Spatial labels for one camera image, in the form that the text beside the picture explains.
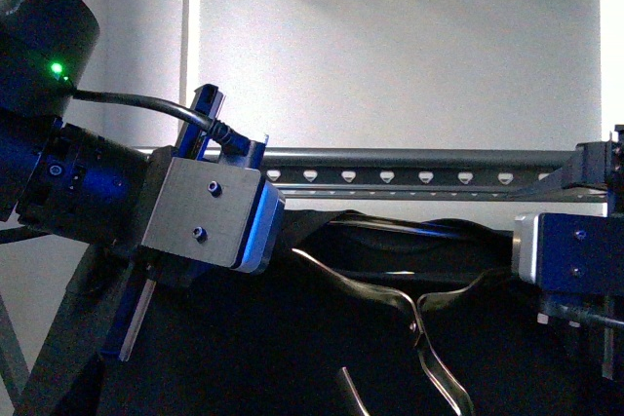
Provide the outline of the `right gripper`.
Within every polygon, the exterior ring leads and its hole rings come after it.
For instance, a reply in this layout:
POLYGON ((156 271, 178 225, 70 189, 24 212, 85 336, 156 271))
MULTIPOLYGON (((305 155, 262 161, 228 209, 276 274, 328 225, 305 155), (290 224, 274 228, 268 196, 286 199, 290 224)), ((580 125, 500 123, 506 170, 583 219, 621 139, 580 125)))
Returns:
POLYGON ((516 217, 512 272, 541 291, 540 313, 604 326, 602 376, 618 380, 617 330, 623 320, 591 306, 623 296, 623 219, 565 213, 516 217))

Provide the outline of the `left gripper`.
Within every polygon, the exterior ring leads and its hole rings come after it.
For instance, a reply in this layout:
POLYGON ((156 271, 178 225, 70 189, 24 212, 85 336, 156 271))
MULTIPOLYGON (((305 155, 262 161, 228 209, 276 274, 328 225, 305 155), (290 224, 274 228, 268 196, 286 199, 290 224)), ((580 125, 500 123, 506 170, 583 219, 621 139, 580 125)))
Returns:
MULTIPOLYGON (((244 274, 269 264, 285 197, 257 169, 172 158, 140 245, 244 274)), ((128 361, 156 287, 154 265, 136 265, 100 354, 128 361)))

